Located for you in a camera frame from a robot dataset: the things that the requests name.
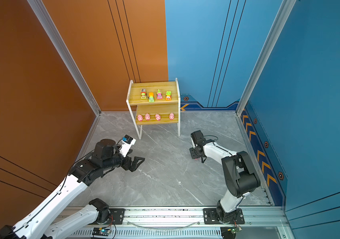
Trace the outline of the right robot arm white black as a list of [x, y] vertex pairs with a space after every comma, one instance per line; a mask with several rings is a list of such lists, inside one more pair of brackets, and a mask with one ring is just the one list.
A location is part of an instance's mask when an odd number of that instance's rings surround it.
[[245, 151], [228, 150], [212, 139], [206, 139], [198, 130], [190, 135], [192, 148], [189, 149], [193, 159], [201, 159], [204, 163], [211, 158], [221, 164], [226, 183], [226, 193], [218, 201], [214, 211], [205, 211], [206, 224], [245, 224], [241, 202], [261, 186], [251, 157]]

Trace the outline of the yellow multicolour toy car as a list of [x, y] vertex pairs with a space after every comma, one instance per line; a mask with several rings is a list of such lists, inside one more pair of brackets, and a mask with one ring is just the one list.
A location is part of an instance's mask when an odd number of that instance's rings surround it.
[[141, 89], [141, 99], [146, 99], [147, 98], [147, 92], [145, 88]]

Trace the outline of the pink purple toy car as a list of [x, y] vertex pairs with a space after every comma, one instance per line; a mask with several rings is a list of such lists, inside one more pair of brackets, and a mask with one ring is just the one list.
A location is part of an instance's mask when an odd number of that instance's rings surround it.
[[158, 90], [157, 90], [157, 99], [158, 99], [158, 100], [163, 99], [163, 94], [162, 94], [161, 89], [158, 89]]

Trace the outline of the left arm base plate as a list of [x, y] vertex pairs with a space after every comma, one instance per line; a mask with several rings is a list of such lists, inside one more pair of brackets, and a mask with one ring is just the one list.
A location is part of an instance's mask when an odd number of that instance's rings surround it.
[[90, 225], [121, 225], [125, 216], [124, 208], [112, 208], [99, 212], [96, 220]]

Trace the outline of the orange green toy car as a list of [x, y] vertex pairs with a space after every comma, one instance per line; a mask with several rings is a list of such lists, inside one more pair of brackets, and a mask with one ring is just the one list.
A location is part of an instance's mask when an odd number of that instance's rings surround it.
[[149, 103], [155, 102], [154, 94], [153, 92], [149, 92]]

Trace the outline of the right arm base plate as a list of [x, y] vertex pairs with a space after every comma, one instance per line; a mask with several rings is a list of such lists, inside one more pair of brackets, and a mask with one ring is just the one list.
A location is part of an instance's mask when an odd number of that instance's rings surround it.
[[244, 225], [245, 219], [243, 212], [240, 208], [236, 210], [226, 213], [220, 207], [217, 208], [204, 208], [203, 209], [203, 218], [204, 223], [206, 225], [214, 225], [214, 224], [238, 224]]

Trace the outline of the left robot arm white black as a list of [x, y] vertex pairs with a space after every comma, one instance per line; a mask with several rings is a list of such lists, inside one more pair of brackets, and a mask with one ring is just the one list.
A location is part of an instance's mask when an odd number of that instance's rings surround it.
[[134, 172], [144, 162], [143, 157], [131, 158], [136, 139], [125, 135], [115, 142], [102, 139], [94, 150], [75, 162], [59, 186], [30, 214], [14, 226], [0, 229], [0, 239], [64, 239], [90, 223], [113, 221], [109, 205], [96, 198], [75, 214], [54, 223], [60, 213], [98, 178], [121, 167]]

